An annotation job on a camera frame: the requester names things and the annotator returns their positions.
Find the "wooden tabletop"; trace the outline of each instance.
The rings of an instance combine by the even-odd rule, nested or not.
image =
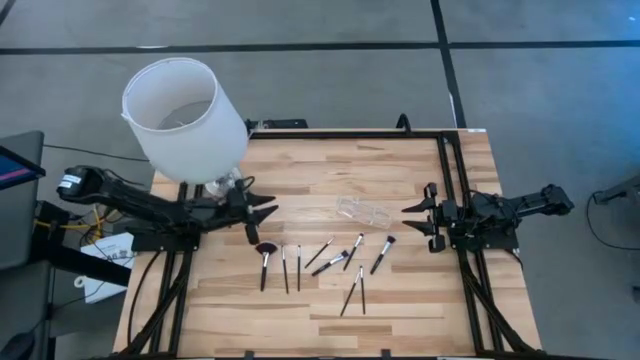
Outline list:
[[[461,130],[460,139],[471,188],[499,193],[487,134]],[[457,179],[451,153],[449,159]],[[455,253],[430,253],[427,238],[401,223],[424,219],[400,210],[420,202],[428,182],[436,182],[444,194],[435,140],[251,140],[240,167],[244,175],[255,176],[254,193],[277,197],[280,208],[261,226],[260,237],[286,246],[290,294],[284,290],[280,253],[269,260],[267,288],[260,292],[261,256],[248,244],[242,226],[203,236],[193,258],[179,356],[242,356],[245,350],[256,356],[377,356],[380,349],[391,349],[394,356],[474,353]],[[177,192],[177,184],[156,174],[153,194],[173,200]],[[340,195],[359,196],[387,209],[393,218],[390,229],[337,214]],[[340,251],[350,251],[360,232],[365,239],[347,271],[339,263],[311,276]],[[369,275],[387,234],[397,242]],[[304,267],[331,236],[333,243],[303,269],[297,292],[296,246],[302,246]],[[519,264],[504,251],[485,253],[497,306],[526,342],[539,347]],[[133,293],[151,256],[136,259],[114,351],[126,346]],[[360,265],[365,268],[367,313],[362,314],[357,287],[341,318]],[[133,334],[156,306],[163,266],[161,255],[142,285]],[[485,346],[490,347],[486,316],[478,306]],[[172,318],[173,310],[167,314]],[[167,348],[170,324],[165,321],[161,349]]]

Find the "floor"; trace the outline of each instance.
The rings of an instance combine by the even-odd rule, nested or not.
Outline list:
[[[584,212],[590,193],[640,169],[637,1],[0,0],[0,8],[0,136],[39,129],[49,144],[141,157],[119,115],[122,90],[170,56],[211,66],[254,120],[389,127],[405,112],[414,127],[486,128],[507,196],[555,183],[576,205],[519,229],[545,350],[640,353],[631,296],[640,256],[596,242]],[[313,45],[336,42],[350,45]],[[60,205],[65,167],[108,167],[147,185],[153,173],[55,149],[43,164],[39,197]],[[637,208],[624,200],[594,207],[592,218],[607,241],[640,247]],[[56,275],[57,302],[78,296],[72,278]],[[121,302],[57,314],[55,331],[67,334],[57,358],[106,355]]]

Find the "transparent cup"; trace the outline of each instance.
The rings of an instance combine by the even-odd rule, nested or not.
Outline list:
[[[380,229],[388,229],[392,222],[386,209],[362,202],[353,196],[339,196],[336,211],[362,224]]]

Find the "black brush handle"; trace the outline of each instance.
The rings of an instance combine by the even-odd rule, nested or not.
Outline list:
[[[349,257],[347,258],[347,263],[344,264],[344,268],[342,268],[342,271],[347,270],[347,266],[349,266],[349,262],[351,262],[351,258],[353,257],[353,254],[356,253],[357,248],[358,248],[357,246],[354,246],[353,250],[351,250],[351,254],[349,254]]]
[[[351,295],[353,295],[353,289],[356,288],[356,284],[357,283],[354,282],[353,285],[351,285],[351,291],[349,291],[349,295],[347,296],[347,301],[344,302],[342,311],[340,311],[340,317],[342,317],[342,315],[344,315],[344,311],[347,310],[347,305],[349,305],[349,299],[351,299]]]
[[[331,266],[331,263],[330,263],[330,262],[328,262],[328,263],[326,263],[326,264],[322,265],[318,270],[314,271],[314,272],[311,274],[311,276],[316,276],[316,275],[320,274],[321,272],[323,272],[323,271],[327,270],[327,269],[329,268],[329,266]]]
[[[309,260],[309,262],[307,263],[307,265],[304,266],[304,268],[308,268],[309,265],[311,265],[311,263],[313,262],[313,260],[315,260],[320,254],[322,254],[322,252],[324,251],[324,249],[327,248],[327,246],[329,246],[329,244],[324,244],[324,246],[320,249],[320,251],[318,251],[318,253],[316,253],[311,260]]]
[[[298,256],[298,292],[300,292],[300,256]]]
[[[364,315],[367,313],[367,310],[364,305],[364,277],[360,278],[360,287],[362,288],[362,315]]]
[[[373,267],[371,268],[371,272],[369,274],[373,275],[373,273],[376,271],[376,269],[378,268],[378,265],[380,265],[380,262],[382,261],[382,258],[384,257],[384,254],[380,254],[378,255],[378,259],[376,259],[376,263],[373,264]]]
[[[282,268],[284,269],[284,287],[287,289],[287,294],[289,293],[289,279],[287,279],[287,260],[282,259]]]
[[[260,276],[260,291],[264,291],[264,284],[267,283],[267,267],[262,267],[262,275]]]

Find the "lampshade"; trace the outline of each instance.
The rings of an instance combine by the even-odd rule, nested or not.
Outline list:
[[[125,88],[122,109],[151,165],[174,181],[214,181],[247,150],[242,118],[213,71],[193,59],[142,69]]]

